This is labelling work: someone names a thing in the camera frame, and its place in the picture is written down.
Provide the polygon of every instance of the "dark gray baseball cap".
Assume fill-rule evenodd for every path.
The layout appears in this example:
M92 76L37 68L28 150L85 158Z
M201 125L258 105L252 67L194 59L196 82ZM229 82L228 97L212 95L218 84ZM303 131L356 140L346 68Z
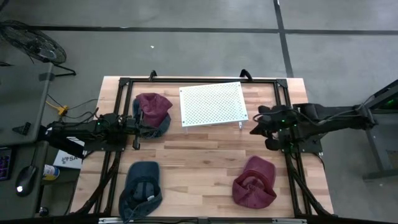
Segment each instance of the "dark gray baseball cap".
M119 198L119 214L124 223L146 217L162 202L159 164L153 161L131 165Z

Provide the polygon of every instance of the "concrete floor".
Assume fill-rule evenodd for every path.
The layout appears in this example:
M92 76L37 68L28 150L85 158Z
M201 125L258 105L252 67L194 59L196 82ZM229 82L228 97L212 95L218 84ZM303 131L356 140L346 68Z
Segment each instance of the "concrete floor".
M279 0L286 29L398 30L395 0ZM272 0L13 0L0 20L31 25L277 28ZM105 75L286 77L278 34L181 32L45 32L67 52L64 66L76 77L58 78L50 94L77 105L98 97ZM287 35L294 77L304 78L310 102L353 105L397 78L396 35ZM30 59L0 42L0 61ZM73 115L94 110L82 106ZM44 123L56 119L46 108ZM322 141L326 176L335 213L342 217L398 222L398 180L371 183L377 171L363 131L344 130ZM67 171L71 180L77 172ZM72 184L52 187L45 197L52 215L64 213Z

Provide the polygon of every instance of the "desk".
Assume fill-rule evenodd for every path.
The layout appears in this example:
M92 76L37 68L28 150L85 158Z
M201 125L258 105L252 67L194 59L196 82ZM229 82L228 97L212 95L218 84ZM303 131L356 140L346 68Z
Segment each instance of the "desk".
M19 218L32 218L37 208L37 201L40 200L40 183L44 170L45 158L49 143L46 141L23 144L15 149L15 161L12 168L11 179L0 182L0 220L13 220ZM15 183L19 172L29 166L34 151L36 150L33 165L37 167L36 177L32 192L26 197L16 194Z
M98 114L113 112L119 79L120 77L104 77L97 105ZM287 83L292 104L308 101L301 78L289 78ZM129 138L121 156L112 216L119 216L118 200L130 165L137 161L157 161L161 169L163 201L150 214L151 217L293 217L285 158L279 151L267 150L262 136L249 134L255 127L255 122L250 119L241 131L237 124L231 123L192 127L188 134L184 134L178 88L192 85L202 83L134 84L131 101L140 93L158 93L167 97L173 103L169 110L172 122L161 138L143 139L139 151L132 148L133 137ZM259 105L275 105L272 85L243 83L242 87L250 118L257 114ZM126 91L123 92L119 114L123 112L125 96ZM236 205L231 197L232 182L252 155L261 156L277 168L274 186L277 198L269 207L260 210ZM103 159L104 152L94 152L83 161L71 212L81 208L97 187ZM309 189L325 209L332 213L325 172L319 158L312 154L302 154L302 160ZM303 210L300 190L298 197ZM107 198L108 189L105 189L102 209Z
M0 69L0 146L13 146L15 153L11 178L0 182L0 220L32 218L38 200L41 200L39 192L49 144L37 142L37 136L52 80L50 63ZM31 124L27 135L12 130L26 122ZM19 197L16 195L16 179L22 168L30 165L35 150L34 188L28 196Z

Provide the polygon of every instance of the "perforated board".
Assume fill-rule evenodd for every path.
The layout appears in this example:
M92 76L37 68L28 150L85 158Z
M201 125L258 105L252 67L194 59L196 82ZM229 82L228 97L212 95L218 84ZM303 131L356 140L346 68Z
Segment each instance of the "perforated board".
M240 82L180 88L183 127L247 121Z

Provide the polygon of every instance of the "wooden tabletop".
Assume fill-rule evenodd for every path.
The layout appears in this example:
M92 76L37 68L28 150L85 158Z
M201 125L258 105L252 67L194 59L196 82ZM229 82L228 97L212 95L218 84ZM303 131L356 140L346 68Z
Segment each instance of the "wooden tabletop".
M120 77L104 77L99 94L98 114L112 113ZM308 101L301 78L288 78L290 100L294 103ZM284 155L267 150L264 137L250 135L255 127L251 119L239 130L237 123L199 126L188 129L185 134L181 126L181 86L204 83L135 83L132 98L140 93L158 93L168 98L173 107L167 133L158 139L142 140L141 150L132 148L129 138L121 157L118 181L114 193L113 216L119 216L118 201L124 188L128 168L137 161L157 161L160 164L160 187L162 204L150 214L152 217L292 217L292 199ZM275 105L274 89L270 84L242 84L248 115L257 114L259 105ZM119 114L122 114L126 90L123 92ZM274 190L275 201L267 208L255 210L241 207L233 202L232 183L242 172L247 159L253 155L275 164L277 176ZM78 210L98 186L104 152L94 152L83 161L71 212ZM329 212L331 206L328 185L322 164L312 154L302 155L307 185L314 196ZM300 208L303 209L301 191L298 190ZM106 205L108 188L104 191L102 208Z

